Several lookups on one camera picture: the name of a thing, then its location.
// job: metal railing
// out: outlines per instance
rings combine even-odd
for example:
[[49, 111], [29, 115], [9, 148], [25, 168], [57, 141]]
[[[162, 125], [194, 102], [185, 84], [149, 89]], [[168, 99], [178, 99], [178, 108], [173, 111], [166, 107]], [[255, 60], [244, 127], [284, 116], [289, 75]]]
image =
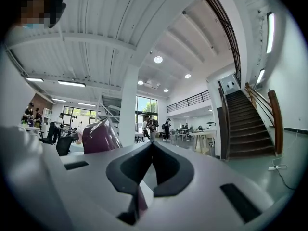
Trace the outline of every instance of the metal railing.
[[212, 8], [214, 13], [220, 20], [220, 23], [228, 37], [228, 41], [229, 41], [230, 48], [232, 50], [232, 54], [234, 58], [235, 77], [236, 77], [237, 82], [241, 86], [241, 59], [240, 59], [239, 48], [237, 45], [235, 33], [231, 25], [231, 22], [227, 16], [226, 11], [222, 7], [221, 3], [219, 2], [219, 0], [205, 0], [205, 1]]
[[184, 99], [175, 104], [167, 106], [167, 112], [171, 112], [171, 111], [179, 110], [179, 109], [182, 109], [188, 106], [192, 106], [194, 104], [201, 103], [209, 99], [211, 99], [211, 97], [210, 97], [208, 90], [206, 90], [190, 98]]

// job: wall light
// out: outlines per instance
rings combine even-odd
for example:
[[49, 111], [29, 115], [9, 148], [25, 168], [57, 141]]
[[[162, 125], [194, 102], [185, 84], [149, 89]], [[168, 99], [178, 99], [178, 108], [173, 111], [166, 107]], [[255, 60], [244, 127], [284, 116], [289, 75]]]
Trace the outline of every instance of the wall light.
[[262, 79], [262, 77], [263, 77], [263, 75], [264, 75], [264, 72], [265, 72], [265, 69], [261, 69], [261, 70], [260, 70], [260, 74], [259, 74], [259, 77], [258, 77], [258, 80], [257, 80], [257, 84], [260, 83], [260, 81], [261, 81], [261, 79]]
[[275, 30], [274, 14], [272, 12], [269, 12], [267, 14], [267, 18], [268, 18], [268, 44], [266, 46], [266, 54], [270, 53], [271, 48], [273, 47], [274, 30]]
[[27, 78], [29, 81], [35, 81], [35, 82], [43, 82], [44, 80], [41, 78]]
[[59, 102], [66, 102], [65, 100], [57, 99], [57, 98], [52, 98], [52, 100], [59, 101]]
[[157, 56], [154, 58], [154, 62], [156, 62], [157, 64], [161, 63], [163, 61], [163, 58], [161, 56]]
[[88, 103], [78, 103], [80, 105], [86, 105], [86, 106], [92, 106], [92, 107], [96, 107], [96, 105], [93, 105], [93, 104], [88, 104]]
[[68, 85], [68, 86], [75, 86], [75, 87], [86, 87], [86, 84], [84, 84], [84, 83], [71, 82], [71, 81], [58, 80], [58, 83], [61, 84], [61, 85]]

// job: white column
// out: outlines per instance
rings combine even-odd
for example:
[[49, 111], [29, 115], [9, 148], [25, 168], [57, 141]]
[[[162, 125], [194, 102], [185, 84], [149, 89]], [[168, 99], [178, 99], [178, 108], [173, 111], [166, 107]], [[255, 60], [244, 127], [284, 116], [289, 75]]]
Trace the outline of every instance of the white column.
[[123, 147], [134, 144], [138, 71], [139, 68], [129, 65], [122, 86], [119, 136]]

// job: tree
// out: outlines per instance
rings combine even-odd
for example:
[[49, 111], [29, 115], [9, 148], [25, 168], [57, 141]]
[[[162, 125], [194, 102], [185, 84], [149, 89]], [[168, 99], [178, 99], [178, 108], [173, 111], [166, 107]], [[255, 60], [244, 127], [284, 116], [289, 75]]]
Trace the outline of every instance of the tree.
[[146, 107], [143, 108], [144, 112], [157, 112], [156, 103], [147, 102]]

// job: person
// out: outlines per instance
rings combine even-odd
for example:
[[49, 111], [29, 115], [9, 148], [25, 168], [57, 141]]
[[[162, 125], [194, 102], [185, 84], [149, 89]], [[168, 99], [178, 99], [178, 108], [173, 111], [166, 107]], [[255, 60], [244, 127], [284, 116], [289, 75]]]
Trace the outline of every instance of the person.
[[34, 104], [31, 102], [31, 103], [29, 103], [29, 106], [26, 108], [26, 110], [23, 114], [23, 118], [22, 118], [22, 121], [24, 121], [25, 123], [27, 123], [28, 119], [30, 117], [32, 117], [32, 115], [33, 115], [33, 109], [32, 108], [33, 107], [34, 107]]
[[56, 143], [57, 141], [57, 137], [61, 136], [61, 128], [63, 128], [63, 113], [60, 113], [59, 117], [57, 118], [57, 120], [54, 122], [54, 124], [56, 125], [56, 130], [54, 132], [53, 135], [53, 142]]
[[35, 118], [34, 118], [34, 126], [36, 128], [41, 129], [42, 115], [39, 112], [39, 108], [36, 108], [35, 111], [37, 112], [37, 114], [35, 115]]
[[146, 115], [144, 118], [147, 122], [146, 128], [150, 130], [150, 142], [155, 142], [156, 127], [152, 124], [150, 116]]
[[143, 131], [143, 136], [147, 137], [148, 139], [150, 139], [149, 133], [148, 133], [148, 129], [146, 128], [147, 125], [147, 121], [144, 120], [143, 124], [142, 124], [142, 131]]
[[170, 121], [171, 121], [171, 119], [168, 118], [168, 119], [166, 120], [165, 124], [164, 124], [164, 125], [165, 125], [165, 126], [164, 126], [164, 128], [165, 128], [165, 135], [164, 135], [163, 141], [170, 141], [170, 139], [169, 139], [169, 135], [170, 135], [170, 129], [169, 129], [169, 127], [171, 126]]

